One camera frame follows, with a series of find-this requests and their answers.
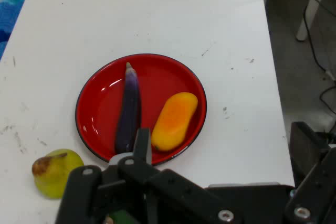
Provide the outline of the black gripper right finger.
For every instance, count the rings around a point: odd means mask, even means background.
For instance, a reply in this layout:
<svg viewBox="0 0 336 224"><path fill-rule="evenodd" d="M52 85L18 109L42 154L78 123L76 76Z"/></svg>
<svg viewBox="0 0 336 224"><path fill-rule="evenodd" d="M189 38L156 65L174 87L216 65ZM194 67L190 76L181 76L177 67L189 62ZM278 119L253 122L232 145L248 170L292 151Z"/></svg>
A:
<svg viewBox="0 0 336 224"><path fill-rule="evenodd" d="M296 189L285 207L286 222L335 223L335 148L305 122L294 122L289 152Z"/></svg>

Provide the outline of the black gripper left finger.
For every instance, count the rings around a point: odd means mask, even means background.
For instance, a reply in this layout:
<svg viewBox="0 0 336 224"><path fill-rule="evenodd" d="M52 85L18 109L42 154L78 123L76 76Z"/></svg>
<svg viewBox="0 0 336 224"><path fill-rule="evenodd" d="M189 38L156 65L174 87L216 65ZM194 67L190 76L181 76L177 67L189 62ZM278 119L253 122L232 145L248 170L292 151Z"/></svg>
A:
<svg viewBox="0 0 336 224"><path fill-rule="evenodd" d="M150 156L150 131L140 128L133 152L107 169L94 165L74 169L56 223L103 223L120 211L121 222L239 223L239 212L222 199L170 169L156 169Z"/></svg>

